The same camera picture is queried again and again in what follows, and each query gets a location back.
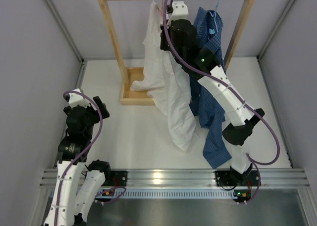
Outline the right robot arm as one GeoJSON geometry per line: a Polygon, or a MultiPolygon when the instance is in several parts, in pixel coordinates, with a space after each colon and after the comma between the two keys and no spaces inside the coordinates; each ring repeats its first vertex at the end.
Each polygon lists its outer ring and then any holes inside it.
{"type": "Polygon", "coordinates": [[[254,164],[249,160],[245,141],[263,119],[263,109],[252,109],[245,103],[216,56],[209,49],[198,46],[197,30],[189,20],[164,20],[161,28],[161,49],[172,53],[182,69],[215,98],[229,118],[229,125],[221,133],[234,146],[232,163],[227,179],[220,180],[218,184],[246,184],[254,164]]]}

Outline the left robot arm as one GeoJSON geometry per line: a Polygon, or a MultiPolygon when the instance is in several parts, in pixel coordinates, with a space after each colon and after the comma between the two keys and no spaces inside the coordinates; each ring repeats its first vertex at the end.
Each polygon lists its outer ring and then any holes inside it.
{"type": "Polygon", "coordinates": [[[57,178],[44,221],[46,226],[86,225],[99,188],[112,180],[108,162],[95,160],[86,164],[88,152],[97,139],[93,135],[94,125],[102,125],[109,117],[106,105],[98,96],[89,99],[79,90],[67,93],[65,98],[67,129],[58,146],[57,178]]]}

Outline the pink wire hanger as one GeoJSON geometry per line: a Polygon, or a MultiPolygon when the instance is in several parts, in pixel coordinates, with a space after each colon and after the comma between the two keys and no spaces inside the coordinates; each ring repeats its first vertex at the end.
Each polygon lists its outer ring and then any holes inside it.
{"type": "Polygon", "coordinates": [[[159,34],[162,33],[162,25],[163,25],[163,3],[164,0],[161,0],[161,5],[157,5],[155,12],[155,28],[159,34]]]}

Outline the white shirt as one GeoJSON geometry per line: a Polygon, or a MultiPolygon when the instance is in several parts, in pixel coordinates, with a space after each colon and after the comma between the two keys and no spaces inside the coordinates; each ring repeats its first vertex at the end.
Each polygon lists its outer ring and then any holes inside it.
{"type": "Polygon", "coordinates": [[[167,129],[173,143],[187,152],[197,140],[196,121],[189,107],[191,101],[189,75],[169,51],[160,49],[161,10],[153,1],[150,5],[145,48],[144,79],[133,81],[132,91],[146,91],[155,106],[166,116],[167,129]]]}

